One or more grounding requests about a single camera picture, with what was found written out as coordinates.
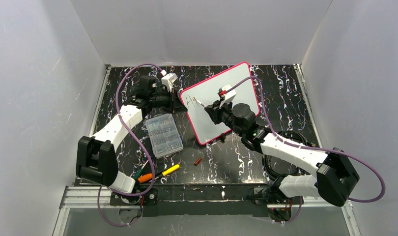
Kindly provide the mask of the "brown marker cap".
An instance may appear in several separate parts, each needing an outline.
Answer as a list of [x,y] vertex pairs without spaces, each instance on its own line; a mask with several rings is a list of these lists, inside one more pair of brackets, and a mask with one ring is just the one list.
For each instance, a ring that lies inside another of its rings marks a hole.
[[194,165],[197,166],[201,161],[202,161],[202,158],[198,158],[198,159],[194,162]]

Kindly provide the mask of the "white marker pen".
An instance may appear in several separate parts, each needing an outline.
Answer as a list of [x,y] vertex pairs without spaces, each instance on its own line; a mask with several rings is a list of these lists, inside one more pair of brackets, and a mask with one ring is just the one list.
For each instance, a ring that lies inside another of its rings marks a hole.
[[201,101],[199,101],[199,100],[196,100],[196,102],[200,105],[200,106],[202,106],[203,108],[205,108],[206,107],[206,105],[204,104],[204,103],[202,103]]

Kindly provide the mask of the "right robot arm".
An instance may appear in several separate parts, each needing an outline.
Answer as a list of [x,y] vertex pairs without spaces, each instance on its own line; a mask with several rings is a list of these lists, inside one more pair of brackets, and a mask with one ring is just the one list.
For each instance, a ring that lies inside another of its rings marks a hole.
[[204,110],[214,124],[223,123],[240,136],[245,147],[266,156],[274,156],[307,172],[303,176],[281,175],[267,189],[255,194],[257,201],[281,202],[294,197],[321,197],[341,207],[360,177],[350,160],[339,149],[318,151],[313,147],[277,136],[262,126],[250,106],[215,101]]

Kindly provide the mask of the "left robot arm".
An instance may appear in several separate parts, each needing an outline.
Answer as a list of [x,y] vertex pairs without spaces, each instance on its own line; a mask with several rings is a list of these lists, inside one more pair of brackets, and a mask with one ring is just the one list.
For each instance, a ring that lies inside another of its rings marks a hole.
[[118,114],[93,136],[78,141],[76,176],[126,196],[135,196],[136,180],[119,171],[116,150],[132,128],[142,122],[153,109],[165,113],[186,112],[173,84],[178,76],[169,73],[157,80],[141,76]]

